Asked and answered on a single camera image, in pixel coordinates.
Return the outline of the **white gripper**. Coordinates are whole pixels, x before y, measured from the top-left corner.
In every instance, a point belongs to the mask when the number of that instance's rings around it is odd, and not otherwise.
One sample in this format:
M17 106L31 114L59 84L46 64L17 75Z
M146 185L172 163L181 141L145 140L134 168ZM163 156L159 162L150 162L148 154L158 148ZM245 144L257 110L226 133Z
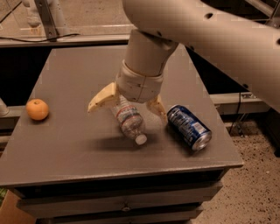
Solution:
M123 60L115 82L108 84L93 97L87 106L87 112L91 113L104 107L115 106L119 102L121 94L130 102L146 103L146 108L158 116L163 123L166 123L167 115L159 95L163 80L163 75L144 76L135 73Z

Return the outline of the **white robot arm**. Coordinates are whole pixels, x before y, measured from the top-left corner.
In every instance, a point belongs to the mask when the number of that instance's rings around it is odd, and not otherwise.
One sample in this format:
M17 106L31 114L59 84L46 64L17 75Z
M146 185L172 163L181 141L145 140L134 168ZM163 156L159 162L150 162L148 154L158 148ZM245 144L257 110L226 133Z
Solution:
M116 106L125 97L161 119L159 96L165 64L178 45L200 57L280 111L280 31L228 14L201 0L122 0L129 21L125 58L115 81L88 104L89 111Z

